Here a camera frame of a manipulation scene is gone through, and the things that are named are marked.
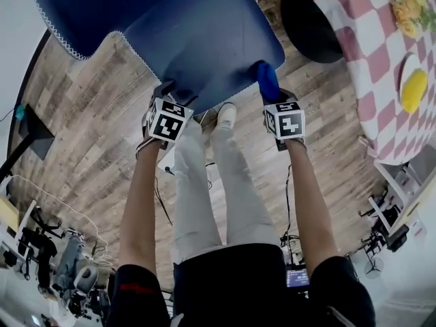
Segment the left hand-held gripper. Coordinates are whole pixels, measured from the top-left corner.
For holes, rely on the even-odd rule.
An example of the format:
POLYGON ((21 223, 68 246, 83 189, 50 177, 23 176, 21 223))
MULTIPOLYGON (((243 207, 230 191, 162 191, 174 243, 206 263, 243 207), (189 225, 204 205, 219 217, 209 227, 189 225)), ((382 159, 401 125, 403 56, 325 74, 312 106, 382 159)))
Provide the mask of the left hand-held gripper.
POLYGON ((153 91, 149 109, 142 117, 143 141, 136 148, 136 157, 140 151, 154 141, 161 142, 166 150, 168 143, 174 144, 181 136, 193 110, 175 102, 170 96, 176 90, 173 80, 161 83, 153 91))

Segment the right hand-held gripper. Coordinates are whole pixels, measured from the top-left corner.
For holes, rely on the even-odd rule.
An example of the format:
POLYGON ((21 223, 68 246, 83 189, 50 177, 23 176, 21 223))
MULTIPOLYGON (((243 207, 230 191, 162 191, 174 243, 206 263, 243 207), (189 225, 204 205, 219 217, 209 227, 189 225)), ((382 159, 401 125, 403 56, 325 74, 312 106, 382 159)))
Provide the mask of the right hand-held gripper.
POLYGON ((278 151, 285 151, 286 141, 296 140, 304 144, 306 136, 305 111, 297 97, 290 91, 280 89, 278 99, 270 99, 262 93, 264 125, 275 139, 278 151))

